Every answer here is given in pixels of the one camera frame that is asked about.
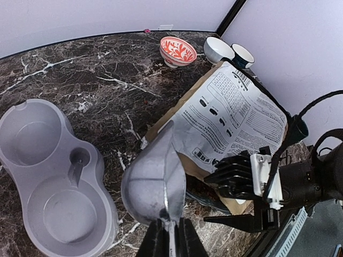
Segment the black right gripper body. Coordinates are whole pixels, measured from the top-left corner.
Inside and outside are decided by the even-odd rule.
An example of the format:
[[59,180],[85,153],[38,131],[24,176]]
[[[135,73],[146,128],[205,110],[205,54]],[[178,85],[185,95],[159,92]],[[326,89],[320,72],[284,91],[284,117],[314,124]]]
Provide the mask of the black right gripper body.
[[313,206],[318,202],[342,200],[342,145],[328,154],[280,166],[266,201],[271,156],[253,154],[251,169],[254,200],[253,230],[274,230],[280,226],[283,209]]

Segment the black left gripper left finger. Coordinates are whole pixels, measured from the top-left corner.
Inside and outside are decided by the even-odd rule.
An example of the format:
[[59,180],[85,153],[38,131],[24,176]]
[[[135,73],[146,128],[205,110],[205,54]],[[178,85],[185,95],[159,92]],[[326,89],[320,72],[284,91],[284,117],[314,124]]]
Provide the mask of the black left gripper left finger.
[[169,234],[161,219],[150,223],[136,257],[169,256]]

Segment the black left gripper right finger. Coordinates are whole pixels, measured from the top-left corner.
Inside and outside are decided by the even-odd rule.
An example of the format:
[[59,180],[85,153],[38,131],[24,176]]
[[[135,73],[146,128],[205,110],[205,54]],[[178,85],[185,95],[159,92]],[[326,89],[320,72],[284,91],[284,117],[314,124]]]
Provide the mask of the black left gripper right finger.
[[178,242],[180,256],[208,257],[200,238],[188,218],[181,218],[178,226]]

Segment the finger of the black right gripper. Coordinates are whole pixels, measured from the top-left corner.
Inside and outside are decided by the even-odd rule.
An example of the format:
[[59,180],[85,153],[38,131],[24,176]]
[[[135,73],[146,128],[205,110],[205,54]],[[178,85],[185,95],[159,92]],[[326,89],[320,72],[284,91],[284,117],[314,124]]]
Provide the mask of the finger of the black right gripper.
[[254,228],[255,217],[251,214],[204,217],[204,222],[223,224],[232,228]]

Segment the silver metal scoop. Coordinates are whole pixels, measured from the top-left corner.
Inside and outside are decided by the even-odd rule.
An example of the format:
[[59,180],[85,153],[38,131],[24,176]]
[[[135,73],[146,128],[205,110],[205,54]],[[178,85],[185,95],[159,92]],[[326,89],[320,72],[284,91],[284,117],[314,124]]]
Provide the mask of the silver metal scoop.
[[139,223],[160,220],[166,231],[183,215],[186,177],[174,147],[174,122],[169,121],[125,170],[121,197]]

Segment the translucent double pet bowl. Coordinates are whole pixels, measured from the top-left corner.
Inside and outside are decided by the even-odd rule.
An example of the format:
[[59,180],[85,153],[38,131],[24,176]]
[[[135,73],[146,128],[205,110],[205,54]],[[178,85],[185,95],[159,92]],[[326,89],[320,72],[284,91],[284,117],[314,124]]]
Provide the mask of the translucent double pet bowl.
[[46,256],[99,256],[113,243],[116,206],[105,164],[54,104],[29,99],[1,117],[1,163],[14,181],[32,243]]

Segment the brown pet food bag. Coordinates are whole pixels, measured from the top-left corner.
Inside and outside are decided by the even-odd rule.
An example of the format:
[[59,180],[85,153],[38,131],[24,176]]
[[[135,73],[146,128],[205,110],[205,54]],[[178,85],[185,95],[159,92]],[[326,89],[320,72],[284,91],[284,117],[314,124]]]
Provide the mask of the brown pet food bag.
[[153,141],[174,122],[173,144],[185,172],[198,180],[223,158],[268,146],[275,152],[290,114],[249,72],[221,61],[203,75],[145,135]]

